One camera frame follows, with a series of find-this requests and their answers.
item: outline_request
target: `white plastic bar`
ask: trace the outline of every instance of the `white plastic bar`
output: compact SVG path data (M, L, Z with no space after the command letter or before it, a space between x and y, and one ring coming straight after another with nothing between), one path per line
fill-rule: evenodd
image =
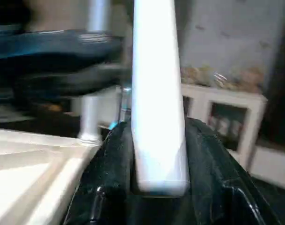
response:
M135 0L132 134L141 191L188 185L174 0Z

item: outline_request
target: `white cabinet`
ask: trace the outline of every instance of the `white cabinet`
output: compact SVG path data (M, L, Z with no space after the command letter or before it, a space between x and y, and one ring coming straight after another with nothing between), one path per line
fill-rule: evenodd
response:
M182 84L183 96L192 99L188 117L208 123L214 104L230 105L245 110L243 128L236 151L231 155L246 168L252 148L256 142L267 99L259 94L234 92L216 88Z
M257 146L249 173L285 188L285 152Z

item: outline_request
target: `white furniture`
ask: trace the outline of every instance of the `white furniture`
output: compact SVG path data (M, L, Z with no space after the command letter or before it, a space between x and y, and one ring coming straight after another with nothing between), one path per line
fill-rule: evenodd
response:
M260 180L285 188L285 151L276 148L256 146L249 173Z
M182 84L182 93L183 96L193 99L190 101L188 117L199 119L204 123L208 122L213 103L247 109L238 149L236 152L229 150L231 155L245 169L255 145L267 99L258 94L187 84Z
M99 147L0 129L0 225L58 224Z

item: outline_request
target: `metal pole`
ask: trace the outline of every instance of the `metal pole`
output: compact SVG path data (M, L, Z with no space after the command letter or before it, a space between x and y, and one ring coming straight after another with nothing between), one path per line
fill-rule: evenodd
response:
M109 25L110 0L90 0L87 30L106 31ZM98 130L98 101L94 94L81 98L81 128L79 138L86 143L95 143L101 140Z
M141 191L188 186L174 0L135 0L132 136Z

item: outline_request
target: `white shelf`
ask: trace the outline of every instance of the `white shelf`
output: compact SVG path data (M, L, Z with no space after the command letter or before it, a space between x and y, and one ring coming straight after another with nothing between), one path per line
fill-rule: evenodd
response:
M246 168L256 142L267 99L260 94L188 84L182 84L182 94L193 99L190 101L188 117L199 119L204 123L208 122L214 103L247 109L238 149L236 152L230 151L239 164Z
M0 225L57 224L98 149L74 138L0 129Z

